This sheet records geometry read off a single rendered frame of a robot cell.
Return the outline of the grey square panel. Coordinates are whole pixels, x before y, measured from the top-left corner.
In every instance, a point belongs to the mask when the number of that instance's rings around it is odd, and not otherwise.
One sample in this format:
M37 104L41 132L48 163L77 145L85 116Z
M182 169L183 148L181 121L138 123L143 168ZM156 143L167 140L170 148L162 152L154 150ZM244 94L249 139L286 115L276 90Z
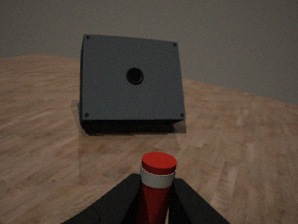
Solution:
M84 34L80 125L185 120L178 41Z

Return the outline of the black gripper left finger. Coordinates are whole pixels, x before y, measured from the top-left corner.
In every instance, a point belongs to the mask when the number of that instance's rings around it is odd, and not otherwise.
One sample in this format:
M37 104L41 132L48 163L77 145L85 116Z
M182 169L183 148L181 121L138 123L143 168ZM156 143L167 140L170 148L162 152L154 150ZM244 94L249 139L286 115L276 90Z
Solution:
M126 176L96 202L61 224L136 224L141 175Z

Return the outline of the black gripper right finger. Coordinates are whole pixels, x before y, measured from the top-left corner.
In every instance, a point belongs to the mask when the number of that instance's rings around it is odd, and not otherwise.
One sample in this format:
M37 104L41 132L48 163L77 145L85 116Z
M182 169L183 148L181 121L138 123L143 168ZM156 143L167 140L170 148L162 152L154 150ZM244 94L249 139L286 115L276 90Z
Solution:
M174 177L169 197L168 224L230 224L209 202L205 201L186 184L184 179Z

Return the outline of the dark red peg with white band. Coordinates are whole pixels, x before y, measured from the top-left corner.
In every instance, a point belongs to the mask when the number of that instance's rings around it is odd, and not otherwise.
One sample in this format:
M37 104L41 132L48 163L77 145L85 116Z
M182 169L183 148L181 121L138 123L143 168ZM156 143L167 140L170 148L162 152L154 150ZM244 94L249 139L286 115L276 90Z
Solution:
M142 156L136 224L165 224L176 165L177 160L165 153Z

